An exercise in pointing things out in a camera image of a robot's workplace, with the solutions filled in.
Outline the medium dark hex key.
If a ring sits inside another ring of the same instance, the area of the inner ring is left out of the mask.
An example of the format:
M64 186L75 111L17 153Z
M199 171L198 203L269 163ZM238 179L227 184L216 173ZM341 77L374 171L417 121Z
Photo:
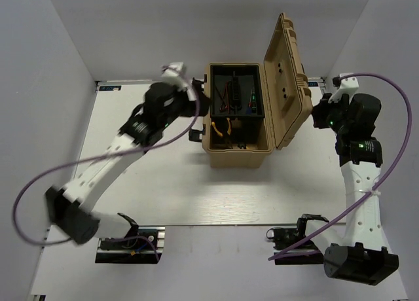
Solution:
M218 87L215 86L215 91L217 92L217 95L219 96L219 99L221 100L219 109L230 107L229 86L230 86L230 82L226 82L223 88L223 92L220 92Z

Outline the yellow handled small pliers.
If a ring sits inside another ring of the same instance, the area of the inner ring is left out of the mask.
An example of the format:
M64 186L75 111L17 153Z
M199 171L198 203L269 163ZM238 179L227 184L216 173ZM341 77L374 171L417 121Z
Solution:
M215 125L215 123L214 123L214 122L212 122L212 123L211 123L211 126L212 126L212 128L213 128L214 132L217 134L217 136L218 136L218 137L220 137L220 138L223 138L223 133L222 133L222 132L220 132L220 131L217 129L217 126Z

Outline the black toolbox tray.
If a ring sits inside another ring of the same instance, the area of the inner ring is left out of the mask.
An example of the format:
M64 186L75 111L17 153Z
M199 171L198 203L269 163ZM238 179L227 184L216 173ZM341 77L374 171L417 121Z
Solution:
M232 114L219 114L221 100L215 91L215 86L220 92L226 82L230 82L229 96L230 108L235 108ZM208 86L212 104L210 117L258 120L264 118L263 93L261 84L260 67L256 63L226 64L212 63L209 65ZM254 89L257 98L257 114L246 114L251 89Z

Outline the yellow handled needle-nose pliers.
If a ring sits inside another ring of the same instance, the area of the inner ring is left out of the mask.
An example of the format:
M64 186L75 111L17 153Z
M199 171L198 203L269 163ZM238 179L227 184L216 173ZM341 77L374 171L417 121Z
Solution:
M224 137L229 138L232 132L232 124L229 117L226 118Z

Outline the blue handled screwdriver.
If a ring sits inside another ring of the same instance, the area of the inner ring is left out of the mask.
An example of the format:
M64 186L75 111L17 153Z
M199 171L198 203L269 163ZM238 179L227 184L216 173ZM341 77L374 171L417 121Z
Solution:
M254 111L254 89L252 88L250 92L249 103L246 109L246 114L251 115L254 113Z

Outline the tan plastic toolbox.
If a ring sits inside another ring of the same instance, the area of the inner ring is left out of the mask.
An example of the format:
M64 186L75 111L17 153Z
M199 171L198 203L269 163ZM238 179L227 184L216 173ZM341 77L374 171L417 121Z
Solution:
M292 141L312 111L292 20L278 16L262 63L210 63L202 148L213 168L259 168Z

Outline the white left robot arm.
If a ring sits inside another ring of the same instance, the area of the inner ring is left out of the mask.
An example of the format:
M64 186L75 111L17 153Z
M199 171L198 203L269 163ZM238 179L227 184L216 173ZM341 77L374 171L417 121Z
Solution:
M197 101L191 101L186 89L175 85L165 82L150 85L144 102L134 108L108 146L108 158L92 162L63 187L52 186L46 191L50 221L78 245L92 238L109 238L125 248L133 247L138 241L136 221L123 213L95 212L95 204L131 164L162 139L163 131L175 119L208 113L211 100L205 95L203 84L192 80Z

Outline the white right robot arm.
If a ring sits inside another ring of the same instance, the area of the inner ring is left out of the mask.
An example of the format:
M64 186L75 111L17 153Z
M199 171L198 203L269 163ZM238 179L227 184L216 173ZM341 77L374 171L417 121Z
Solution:
M331 96L322 96L312 117L315 128L336 134L348 209L345 234L340 237L330 228L319 233L307 224L297 229L295 238L302 247L319 249L327 277L376 286L399 267L399 257L385 245L379 196L373 189L383 162L382 146L373 137L381 102L368 94L344 94L338 101Z

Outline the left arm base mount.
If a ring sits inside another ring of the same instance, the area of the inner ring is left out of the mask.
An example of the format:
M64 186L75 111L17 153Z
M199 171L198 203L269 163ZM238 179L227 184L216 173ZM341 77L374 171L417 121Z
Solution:
M96 250L96 264L158 264L165 239L163 226L139 227L134 239L114 241L100 239Z

